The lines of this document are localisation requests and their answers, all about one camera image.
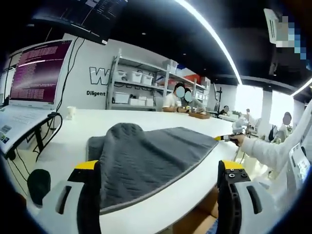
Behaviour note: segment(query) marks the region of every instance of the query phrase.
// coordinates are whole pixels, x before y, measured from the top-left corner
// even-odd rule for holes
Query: ceiling
[[[293,48],[276,49],[269,42],[263,8],[270,6],[265,0],[188,2],[217,32],[242,76],[243,84],[291,94],[312,77],[305,61]],[[23,32],[24,40],[11,50],[62,38],[64,31],[50,29],[47,25],[27,27]],[[129,0],[111,38],[173,59],[193,72],[209,77],[212,82],[237,85],[234,72],[216,41],[174,0]],[[275,76],[269,75],[273,62],[277,65]],[[295,96],[300,101],[309,101],[311,97],[309,88]]]

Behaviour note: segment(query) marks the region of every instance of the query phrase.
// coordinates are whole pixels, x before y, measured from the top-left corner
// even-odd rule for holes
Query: led light strip
[[[213,38],[215,39],[215,41],[218,43],[218,45],[220,46],[221,50],[223,51],[223,53],[225,54],[226,58],[228,59],[234,73],[235,76],[238,80],[239,84],[243,84],[242,80],[240,79],[238,70],[234,64],[233,59],[231,58],[228,50],[226,49],[225,45],[223,44],[223,42],[221,41],[220,37],[218,36],[218,34],[214,31],[214,29],[210,26],[210,24],[205,20],[205,18],[202,17],[201,14],[199,14],[198,11],[195,10],[195,8],[193,8],[189,3],[187,3],[185,0],[175,0],[177,3],[179,3],[181,6],[183,6],[188,12],[190,12],[207,30],[208,32],[211,34],[211,36],[213,36]]]
[[[305,88],[307,88],[308,85],[311,84],[311,83],[312,83],[312,78],[309,79],[309,80],[307,81],[307,83],[305,83],[300,89],[298,89],[296,92],[294,92],[293,94],[291,94],[291,97],[295,96],[296,94],[299,94],[302,90],[304,90]]]

